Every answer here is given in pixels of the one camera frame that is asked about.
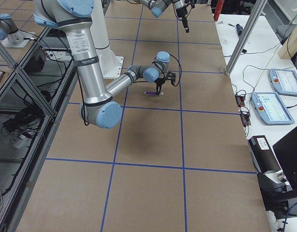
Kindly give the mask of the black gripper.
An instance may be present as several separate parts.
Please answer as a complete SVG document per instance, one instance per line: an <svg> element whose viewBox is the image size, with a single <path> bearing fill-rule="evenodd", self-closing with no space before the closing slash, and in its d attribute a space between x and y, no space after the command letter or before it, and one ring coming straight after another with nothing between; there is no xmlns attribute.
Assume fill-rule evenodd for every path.
<svg viewBox="0 0 297 232"><path fill-rule="evenodd" d="M161 89L162 89L162 85L165 83L166 81L166 77L165 76L162 76L162 77L159 77L155 80L155 83L156 83L156 95L160 95L161 93Z"/></svg>
<svg viewBox="0 0 297 232"><path fill-rule="evenodd" d="M179 9L175 9L177 18L182 21L183 27L186 33L189 33L189 26L186 16L188 15L188 11L186 7L181 7Z"/></svg>

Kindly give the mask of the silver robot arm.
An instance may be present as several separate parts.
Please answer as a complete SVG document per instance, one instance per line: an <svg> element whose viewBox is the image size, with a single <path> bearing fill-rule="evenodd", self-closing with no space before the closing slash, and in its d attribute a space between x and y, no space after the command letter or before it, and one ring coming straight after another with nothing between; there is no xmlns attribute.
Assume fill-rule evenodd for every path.
<svg viewBox="0 0 297 232"><path fill-rule="evenodd" d="M187 18L195 8L193 0L127 0L127 2L145 6L155 17L160 17L172 5L176 19L182 22L185 32L189 33Z"/></svg>
<svg viewBox="0 0 297 232"><path fill-rule="evenodd" d="M85 122L103 129L115 127L121 120L122 109L120 104L113 101L113 97L139 78L152 83L168 71L170 55L160 51L152 64L130 66L126 72L106 85L90 31L94 1L35 0L33 3L37 24L60 29L67 36L73 62L86 93L79 110Z"/></svg>

